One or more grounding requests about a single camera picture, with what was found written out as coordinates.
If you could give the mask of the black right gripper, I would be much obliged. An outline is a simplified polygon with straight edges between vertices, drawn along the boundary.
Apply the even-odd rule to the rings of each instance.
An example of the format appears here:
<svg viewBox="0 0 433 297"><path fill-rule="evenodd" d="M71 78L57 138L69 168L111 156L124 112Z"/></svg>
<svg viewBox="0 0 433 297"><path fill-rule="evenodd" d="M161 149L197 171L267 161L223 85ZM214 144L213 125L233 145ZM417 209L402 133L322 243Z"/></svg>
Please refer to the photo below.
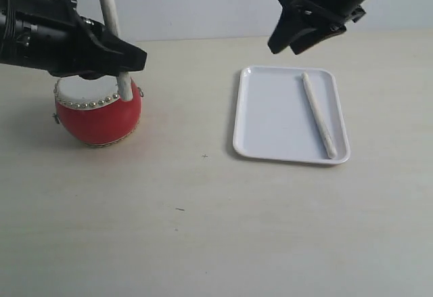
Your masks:
<svg viewBox="0 0 433 297"><path fill-rule="evenodd" d="M315 45L344 34L345 24L365 14L364 0L278 0L281 15L268 40L273 54L287 47L298 55Z"/></svg>

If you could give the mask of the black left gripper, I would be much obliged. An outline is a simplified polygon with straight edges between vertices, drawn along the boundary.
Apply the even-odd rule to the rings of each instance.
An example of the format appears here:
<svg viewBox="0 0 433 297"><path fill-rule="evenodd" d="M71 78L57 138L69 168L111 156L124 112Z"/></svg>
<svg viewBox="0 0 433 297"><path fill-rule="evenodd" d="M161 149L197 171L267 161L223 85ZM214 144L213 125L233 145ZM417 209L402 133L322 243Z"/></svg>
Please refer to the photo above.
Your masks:
<svg viewBox="0 0 433 297"><path fill-rule="evenodd" d="M56 77L142 71L147 53L80 16L77 0L20 0L20 65Z"/></svg>

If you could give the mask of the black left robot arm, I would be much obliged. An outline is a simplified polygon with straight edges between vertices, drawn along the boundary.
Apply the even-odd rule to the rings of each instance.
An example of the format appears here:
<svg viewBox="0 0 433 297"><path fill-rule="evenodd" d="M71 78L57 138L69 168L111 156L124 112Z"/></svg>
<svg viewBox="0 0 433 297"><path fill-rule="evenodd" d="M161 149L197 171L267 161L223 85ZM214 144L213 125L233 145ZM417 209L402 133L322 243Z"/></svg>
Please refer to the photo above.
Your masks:
<svg viewBox="0 0 433 297"><path fill-rule="evenodd" d="M76 7L77 0L1 0L1 63L87 80L144 69L145 51Z"/></svg>

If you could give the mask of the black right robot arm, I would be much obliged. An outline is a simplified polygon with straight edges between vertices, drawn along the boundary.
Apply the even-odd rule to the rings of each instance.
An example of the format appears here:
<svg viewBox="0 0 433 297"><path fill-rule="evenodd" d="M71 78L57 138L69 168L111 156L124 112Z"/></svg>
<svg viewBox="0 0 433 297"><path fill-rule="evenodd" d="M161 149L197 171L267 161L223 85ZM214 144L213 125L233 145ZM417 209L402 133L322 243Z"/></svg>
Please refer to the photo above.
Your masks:
<svg viewBox="0 0 433 297"><path fill-rule="evenodd" d="M318 43L342 35L346 23L365 14L365 0L278 0L281 15L268 40L272 53L290 48L298 55Z"/></svg>

